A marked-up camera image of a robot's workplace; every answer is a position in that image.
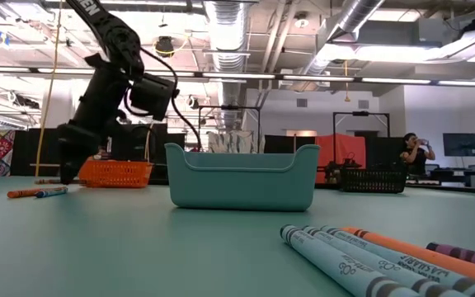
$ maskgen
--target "black shirt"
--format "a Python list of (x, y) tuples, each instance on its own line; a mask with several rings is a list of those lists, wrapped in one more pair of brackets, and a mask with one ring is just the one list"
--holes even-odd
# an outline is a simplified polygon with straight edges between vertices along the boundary
[[(407, 148), (404, 153), (412, 154), (413, 149)], [(413, 163), (408, 163), (408, 173), (415, 174), (415, 175), (423, 175), (426, 174), (425, 170), (426, 164), (426, 155), (425, 150), (423, 148), (417, 148), (417, 155), (416, 159), (413, 160)]]

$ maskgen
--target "teal plastic bin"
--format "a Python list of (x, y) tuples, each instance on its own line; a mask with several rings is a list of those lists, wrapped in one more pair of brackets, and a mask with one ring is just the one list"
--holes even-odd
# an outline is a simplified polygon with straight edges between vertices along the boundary
[(317, 145), (292, 153), (185, 153), (165, 144), (172, 201), (179, 207), (304, 211), (313, 202)]

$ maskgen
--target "robotic arm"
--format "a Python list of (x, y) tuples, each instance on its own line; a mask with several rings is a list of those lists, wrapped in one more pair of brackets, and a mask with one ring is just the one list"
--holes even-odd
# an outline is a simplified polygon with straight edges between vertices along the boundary
[(73, 119), (58, 127), (63, 184), (69, 184), (87, 158), (98, 152), (102, 139), (119, 129), (117, 110), (129, 89), (131, 105), (155, 120), (164, 118), (170, 98), (178, 95), (176, 82), (144, 73), (139, 36), (121, 19), (97, 0), (66, 2), (91, 28), (110, 61), (99, 54), (85, 58), (95, 73)]

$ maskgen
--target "plastic bin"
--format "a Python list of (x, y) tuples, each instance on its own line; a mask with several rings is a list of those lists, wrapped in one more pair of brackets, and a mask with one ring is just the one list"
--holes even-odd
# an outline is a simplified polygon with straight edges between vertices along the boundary
[(143, 188), (151, 171), (148, 162), (87, 160), (78, 177), (89, 187)]
[(185, 153), (165, 144), (175, 205), (197, 209), (304, 211), (313, 202), (317, 145), (292, 153)]
[(402, 193), (406, 171), (341, 169), (341, 189), (348, 192)]

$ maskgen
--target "white wall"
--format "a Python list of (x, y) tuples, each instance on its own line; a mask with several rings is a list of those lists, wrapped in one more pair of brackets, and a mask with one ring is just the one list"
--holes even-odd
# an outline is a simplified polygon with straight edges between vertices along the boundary
[[(257, 99), (257, 90), (247, 90), (247, 105), (253, 106)], [(307, 108), (296, 107), (296, 99), (308, 99)], [(286, 130), (315, 130), (318, 135), (333, 133), (332, 113), (335, 111), (359, 111), (359, 100), (368, 100), (367, 111), (379, 112), (379, 99), (371, 92), (349, 92), (350, 101), (346, 102), (346, 93), (338, 92), (293, 92), (272, 90), (261, 110), (261, 130), (263, 134), (286, 135)], [(257, 123), (247, 116), (246, 130), (257, 130)], [(347, 116), (338, 126), (337, 132), (349, 134), (353, 130), (379, 131), (386, 135), (386, 127), (373, 116)]]
[(474, 157), (444, 156), (443, 133), (475, 133), (475, 88), (405, 86), (406, 132), (428, 139), (441, 167), (475, 164)]
[(406, 131), (404, 109), (404, 86), (395, 87), (379, 98), (380, 111), (390, 115), (390, 133), (392, 137), (402, 137)]

